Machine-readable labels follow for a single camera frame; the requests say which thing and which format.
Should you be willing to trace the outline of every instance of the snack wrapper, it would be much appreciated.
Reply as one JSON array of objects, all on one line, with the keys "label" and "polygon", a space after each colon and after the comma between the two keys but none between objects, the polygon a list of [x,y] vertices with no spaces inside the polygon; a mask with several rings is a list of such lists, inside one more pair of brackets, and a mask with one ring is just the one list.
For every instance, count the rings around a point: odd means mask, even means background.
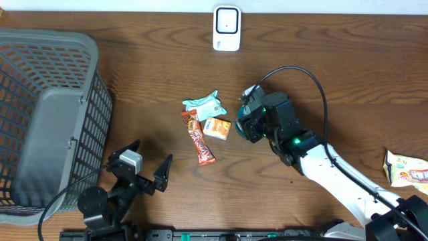
[{"label": "snack wrapper", "polygon": [[186,111],[196,110],[198,121],[205,121],[208,117],[218,116],[219,114],[226,114],[227,111],[221,106],[218,100],[216,90],[207,97],[198,100],[185,100],[183,104],[186,105]]},{"label": "snack wrapper", "polygon": [[422,159],[394,155],[387,151],[383,169],[392,187],[413,185],[428,194],[428,162]]},{"label": "snack wrapper", "polygon": [[183,118],[187,131],[192,137],[193,142],[195,143],[196,153],[198,155],[199,165],[208,165],[214,163],[215,157],[208,149],[206,142],[203,139],[201,125],[197,119],[197,111],[191,110],[187,112],[182,112],[181,117]]},{"label": "snack wrapper", "polygon": [[230,122],[219,120],[217,118],[208,117],[203,127],[203,133],[210,137],[215,137],[221,140],[227,139],[230,130]]}]

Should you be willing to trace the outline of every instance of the yellow snack package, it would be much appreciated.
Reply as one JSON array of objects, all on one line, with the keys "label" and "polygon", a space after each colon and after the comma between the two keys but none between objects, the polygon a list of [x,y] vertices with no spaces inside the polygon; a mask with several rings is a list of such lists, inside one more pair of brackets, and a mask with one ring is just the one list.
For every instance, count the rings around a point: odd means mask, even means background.
[{"label": "yellow snack package", "polygon": [[428,194],[428,161],[394,155],[387,151],[383,169],[392,187],[413,185]]},{"label": "yellow snack package", "polygon": [[210,137],[215,137],[221,140],[227,139],[230,130],[230,122],[219,120],[217,118],[208,117],[203,127],[203,133]]}]

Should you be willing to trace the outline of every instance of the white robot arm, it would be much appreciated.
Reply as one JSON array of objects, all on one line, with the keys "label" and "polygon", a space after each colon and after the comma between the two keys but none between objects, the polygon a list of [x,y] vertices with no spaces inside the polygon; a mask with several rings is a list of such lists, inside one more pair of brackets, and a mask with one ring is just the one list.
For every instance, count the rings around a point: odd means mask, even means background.
[{"label": "white robot arm", "polygon": [[[390,204],[398,206],[397,200],[400,198],[395,193],[387,191],[372,182],[362,173],[357,171],[342,159],[331,145],[328,146],[330,154],[336,158],[336,163],[342,166],[347,173],[359,179],[361,183],[378,192]],[[337,167],[333,166],[326,155],[323,145],[318,145],[307,152],[307,155],[300,159],[303,174],[309,179],[320,184],[327,189],[337,200],[339,200],[360,222],[362,227],[372,221],[373,214],[383,215],[390,209],[374,199],[360,186],[347,178]]]},{"label": "white robot arm", "polygon": [[[259,85],[272,74],[286,69],[299,70],[311,77],[324,103],[324,137],[305,129],[286,93],[265,94]],[[428,205],[419,197],[406,200],[373,183],[342,159],[327,143],[328,111],[319,81],[309,71],[284,66],[263,77],[243,92],[243,106],[237,112],[235,127],[252,143],[264,138],[287,166],[327,189],[360,222],[364,229],[341,224],[324,236],[352,240],[414,240],[428,236]],[[407,228],[403,234],[398,226]]]}]

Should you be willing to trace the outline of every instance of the wooden table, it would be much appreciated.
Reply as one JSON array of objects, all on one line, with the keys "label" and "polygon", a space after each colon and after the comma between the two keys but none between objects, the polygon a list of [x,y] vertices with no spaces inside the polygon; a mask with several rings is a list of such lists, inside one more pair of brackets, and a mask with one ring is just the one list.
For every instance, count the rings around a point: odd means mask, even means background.
[{"label": "wooden table", "polygon": [[[227,141],[206,137],[218,162],[198,167],[181,102],[214,90],[233,121],[243,90],[274,68],[302,66],[328,99],[330,143],[351,165],[404,198],[414,187],[391,188],[385,151],[428,159],[428,18],[380,15],[244,14],[241,48],[216,52],[208,13],[8,12],[1,27],[76,31],[92,37],[99,69],[114,99],[106,156],[142,140],[142,174],[174,154],[168,189],[138,197],[128,212],[147,224],[176,229],[282,229],[321,226],[333,218],[358,225],[325,189],[232,129]],[[272,76],[266,92],[287,92],[304,124],[322,134],[322,101],[306,75]],[[100,185],[116,178],[103,172]],[[82,214],[57,214],[43,225],[47,240],[82,229]],[[36,226],[0,225],[0,240],[35,240]]]}]

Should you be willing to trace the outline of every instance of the basket mesh side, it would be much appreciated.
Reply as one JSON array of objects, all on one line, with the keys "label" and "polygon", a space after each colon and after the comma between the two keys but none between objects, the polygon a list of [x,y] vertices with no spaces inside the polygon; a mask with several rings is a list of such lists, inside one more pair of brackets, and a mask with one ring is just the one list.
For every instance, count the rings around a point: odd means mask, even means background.
[{"label": "basket mesh side", "polygon": [[[12,200],[10,187],[35,103],[49,88],[83,89],[86,75],[96,75],[88,100],[92,109],[86,110],[78,143],[80,156],[74,160],[70,183],[101,164],[112,101],[99,74],[88,73],[89,52],[62,44],[0,43],[0,214],[30,216],[42,210],[23,207],[19,200]],[[60,211],[76,209],[79,193],[95,185],[97,177],[94,175],[68,192]]]},{"label": "basket mesh side", "polygon": [[[22,208],[11,198],[11,183],[40,92],[8,61],[10,47],[0,46],[0,50],[0,212],[22,215]],[[27,208],[24,213],[34,210],[39,209]]]},{"label": "basket mesh side", "polygon": [[[112,99],[98,71],[96,71],[70,183],[79,180],[101,166],[111,114]],[[97,179],[98,175],[93,175],[67,192],[60,212],[76,210],[79,194],[86,188],[96,185]]]},{"label": "basket mesh side", "polygon": [[39,95],[51,87],[83,88],[90,54],[82,48],[11,44],[0,50],[36,84]]}]

